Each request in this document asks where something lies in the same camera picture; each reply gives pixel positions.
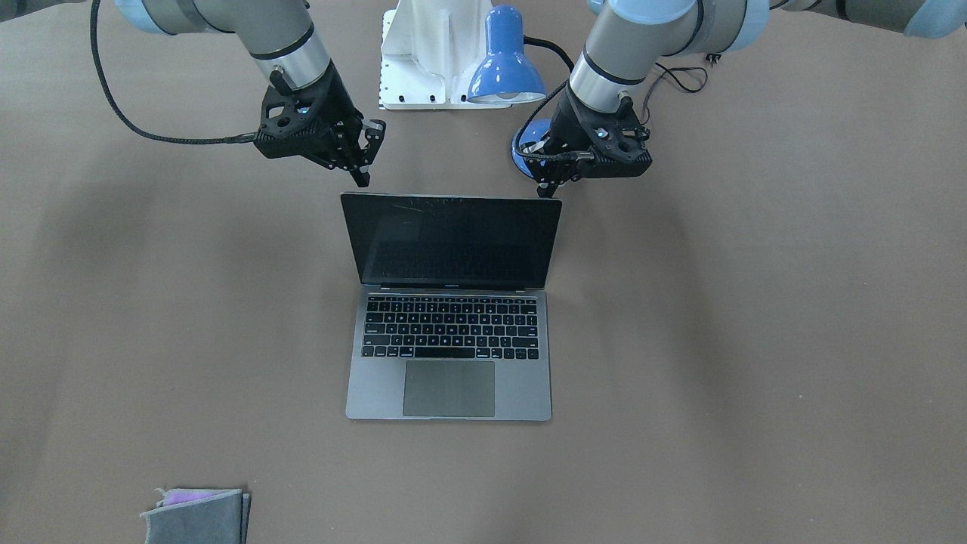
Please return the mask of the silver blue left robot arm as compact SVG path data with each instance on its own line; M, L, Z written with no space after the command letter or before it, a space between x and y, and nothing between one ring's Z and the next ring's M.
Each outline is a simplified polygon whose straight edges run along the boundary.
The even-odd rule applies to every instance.
M661 57L739 51L773 11L807 11L921 39L965 25L963 1L591 1L595 23L550 119L532 115L512 158L549 199L567 182L638 177L652 159L633 93Z

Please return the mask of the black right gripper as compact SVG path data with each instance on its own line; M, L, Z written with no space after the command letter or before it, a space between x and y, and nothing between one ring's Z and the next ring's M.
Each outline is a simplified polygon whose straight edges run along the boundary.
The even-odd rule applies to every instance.
M300 156L327 169L341 169L367 188L383 144L386 122L365 119L348 95L334 62L320 79L302 89L289 86L283 70L270 72L255 146L271 159ZM366 145L360 145L364 137Z

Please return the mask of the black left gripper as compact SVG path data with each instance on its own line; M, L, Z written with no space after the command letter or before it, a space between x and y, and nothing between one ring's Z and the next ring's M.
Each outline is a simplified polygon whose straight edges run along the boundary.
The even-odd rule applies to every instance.
M628 178L643 175L653 165L647 148L649 128L633 110L633 99L622 91L613 113L599 113L578 100L566 84L539 103L527 121L550 119L550 129L538 144L523 146L521 157L545 159L529 165L536 175L536 195L552 199L567 182L581 179Z

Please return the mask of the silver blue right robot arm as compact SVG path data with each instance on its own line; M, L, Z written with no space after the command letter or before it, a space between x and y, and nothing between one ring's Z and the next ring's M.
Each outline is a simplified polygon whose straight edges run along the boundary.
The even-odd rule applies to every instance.
M354 106L304 1L119 1L117 8L147 33L237 36L269 85L257 131L230 142L254 144L270 159L304 157L369 186L386 124Z

